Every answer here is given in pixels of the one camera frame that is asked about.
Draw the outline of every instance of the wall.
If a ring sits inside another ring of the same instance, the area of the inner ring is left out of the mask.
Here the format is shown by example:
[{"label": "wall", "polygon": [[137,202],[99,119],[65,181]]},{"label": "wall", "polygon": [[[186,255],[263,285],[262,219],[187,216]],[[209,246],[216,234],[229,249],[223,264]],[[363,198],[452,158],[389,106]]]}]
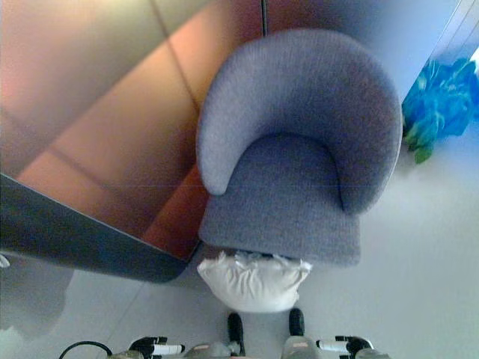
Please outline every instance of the wall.
[{"label": "wall", "polygon": [[307,26],[337,30],[378,57],[403,99],[431,55],[459,0],[277,0],[272,31]]},{"label": "wall", "polygon": [[[260,36],[252,4],[6,1],[2,171],[188,260],[207,199],[198,115],[223,60]],[[197,205],[178,221],[185,197]]]}]

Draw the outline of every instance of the white plastic bag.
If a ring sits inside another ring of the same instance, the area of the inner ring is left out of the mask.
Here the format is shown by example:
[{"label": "white plastic bag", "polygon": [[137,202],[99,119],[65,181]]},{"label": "white plastic bag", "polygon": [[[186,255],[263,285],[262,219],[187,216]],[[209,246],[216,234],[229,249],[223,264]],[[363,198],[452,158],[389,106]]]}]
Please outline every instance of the white plastic bag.
[{"label": "white plastic bag", "polygon": [[204,260],[198,273],[213,294],[230,308],[240,312],[272,313],[289,310],[299,299],[297,289],[312,265],[274,255],[238,252],[217,260]]}]

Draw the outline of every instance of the dark gray panel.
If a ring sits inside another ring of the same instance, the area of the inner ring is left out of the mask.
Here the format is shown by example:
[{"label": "dark gray panel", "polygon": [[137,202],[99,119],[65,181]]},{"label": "dark gray panel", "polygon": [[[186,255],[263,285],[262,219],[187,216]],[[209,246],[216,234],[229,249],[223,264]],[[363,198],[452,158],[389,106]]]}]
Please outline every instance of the dark gray panel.
[{"label": "dark gray panel", "polygon": [[1,175],[4,252],[139,280],[166,282],[186,263]]}]

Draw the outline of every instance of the chair seat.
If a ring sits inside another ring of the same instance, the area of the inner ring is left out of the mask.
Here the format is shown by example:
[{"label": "chair seat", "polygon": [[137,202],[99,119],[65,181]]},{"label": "chair seat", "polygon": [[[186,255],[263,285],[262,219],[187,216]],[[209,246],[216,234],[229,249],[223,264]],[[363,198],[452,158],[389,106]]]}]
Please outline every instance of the chair seat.
[{"label": "chair seat", "polygon": [[359,261],[359,218],[343,211],[335,163],[311,138],[276,134],[242,155],[199,236],[211,245],[349,266]]}]

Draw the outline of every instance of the green leaf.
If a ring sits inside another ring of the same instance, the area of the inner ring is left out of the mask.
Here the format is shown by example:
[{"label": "green leaf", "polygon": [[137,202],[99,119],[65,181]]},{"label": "green leaf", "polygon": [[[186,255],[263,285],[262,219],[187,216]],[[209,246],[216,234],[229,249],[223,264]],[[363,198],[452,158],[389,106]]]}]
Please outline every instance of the green leaf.
[{"label": "green leaf", "polygon": [[426,161],[433,154],[433,146],[419,147],[414,154],[414,161],[416,164],[420,164]]}]

